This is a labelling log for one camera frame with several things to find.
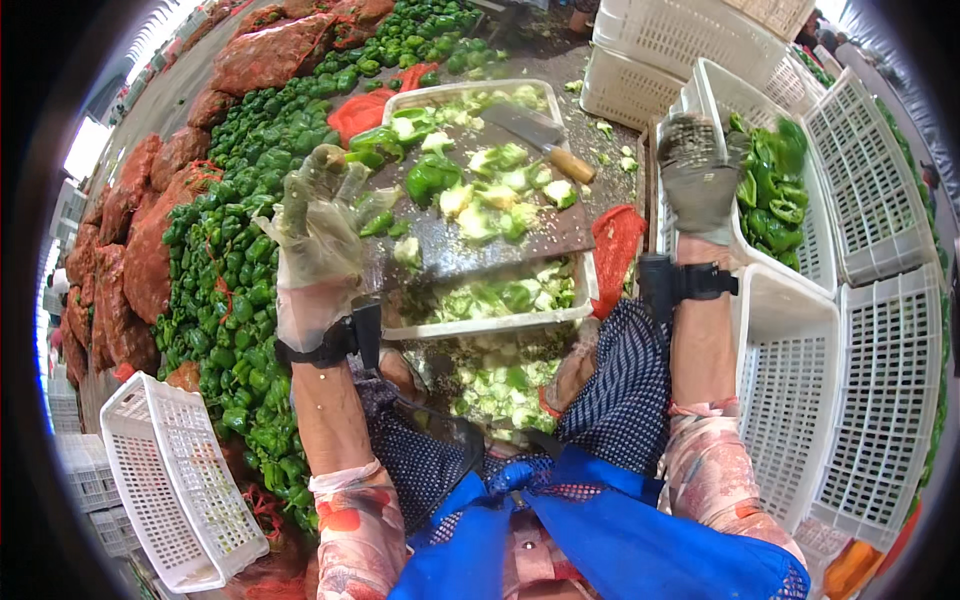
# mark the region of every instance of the cleaver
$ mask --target cleaver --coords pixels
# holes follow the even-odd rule
[[[553,119],[509,102],[487,108],[480,113],[480,118],[539,148],[564,175],[580,183],[593,181],[596,170],[557,145],[564,138],[564,127]]]

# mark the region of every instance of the cutting board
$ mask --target cutting board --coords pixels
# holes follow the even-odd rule
[[[446,156],[465,167],[469,163],[466,152],[475,152],[496,144],[514,142],[530,153],[528,163],[541,156],[540,150],[527,144],[511,132],[488,123],[480,132],[464,128],[450,128],[447,134],[456,141],[456,146]],[[420,149],[415,149],[402,163],[385,165],[367,182],[366,189],[390,187],[395,183],[404,186],[406,175],[420,158]],[[554,180],[564,176],[553,169]],[[465,170],[465,180],[477,179]],[[372,293],[391,290],[411,282],[441,281],[457,276],[480,273],[490,269],[515,265],[534,258],[558,256],[571,252],[590,250],[594,247],[590,234],[590,222],[584,211],[584,197],[563,211],[544,210],[540,213],[542,227],[528,231],[518,244],[495,238],[484,246],[468,244],[460,240],[459,227],[447,222],[436,206],[420,208],[404,192],[394,205],[394,217],[410,219],[410,235],[420,240],[423,270],[411,275],[394,261],[394,240],[388,236],[364,240],[364,290]],[[541,193],[527,202],[549,205]]]

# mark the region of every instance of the clear plastic glove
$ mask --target clear plastic glove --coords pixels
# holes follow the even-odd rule
[[[359,295],[362,247],[350,204],[370,169],[346,163],[323,144],[283,183],[273,221],[255,222],[280,246],[276,271],[276,336],[297,352],[318,348],[331,325]]]
[[[671,117],[657,148],[663,192],[677,215],[677,230],[720,246],[732,240],[730,211],[750,138],[731,132],[727,148],[724,158],[713,123],[692,113]]]

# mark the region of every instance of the knife handle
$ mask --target knife handle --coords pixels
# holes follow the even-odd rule
[[[549,146],[550,162],[561,170],[564,175],[572,177],[580,183],[590,183],[596,176],[596,169],[588,163],[567,152],[560,146]]]

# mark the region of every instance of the floral shirt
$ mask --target floral shirt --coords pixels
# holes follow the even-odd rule
[[[769,541],[805,564],[804,555],[759,502],[750,457],[737,434],[736,398],[670,409],[664,455],[674,516],[696,519],[726,534]],[[313,477],[320,517],[318,600],[382,600],[400,576],[408,552],[396,491],[374,460]],[[504,598],[541,581],[572,580],[586,598],[588,582],[530,512],[511,518],[504,568]]]

